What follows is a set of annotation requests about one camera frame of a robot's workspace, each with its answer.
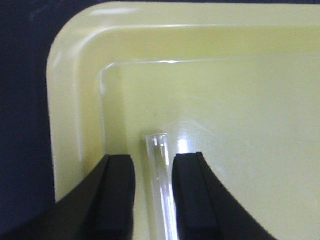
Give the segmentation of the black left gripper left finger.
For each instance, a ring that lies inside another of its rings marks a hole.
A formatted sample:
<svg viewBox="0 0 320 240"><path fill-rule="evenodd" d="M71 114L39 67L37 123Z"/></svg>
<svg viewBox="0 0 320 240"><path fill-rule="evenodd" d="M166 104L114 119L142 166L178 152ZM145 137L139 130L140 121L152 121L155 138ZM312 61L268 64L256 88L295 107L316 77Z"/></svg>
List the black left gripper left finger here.
<svg viewBox="0 0 320 240"><path fill-rule="evenodd" d="M2 240L131 240L136 173L130 155L105 155L66 197Z"/></svg>

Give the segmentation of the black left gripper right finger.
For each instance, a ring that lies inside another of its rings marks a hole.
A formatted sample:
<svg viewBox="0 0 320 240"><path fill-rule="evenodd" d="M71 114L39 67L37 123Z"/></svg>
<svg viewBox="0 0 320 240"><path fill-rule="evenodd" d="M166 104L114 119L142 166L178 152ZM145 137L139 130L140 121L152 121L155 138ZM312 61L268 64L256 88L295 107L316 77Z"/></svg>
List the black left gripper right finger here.
<svg viewBox="0 0 320 240"><path fill-rule="evenodd" d="M233 197L203 154L177 154L172 188L181 240L272 240Z"/></svg>

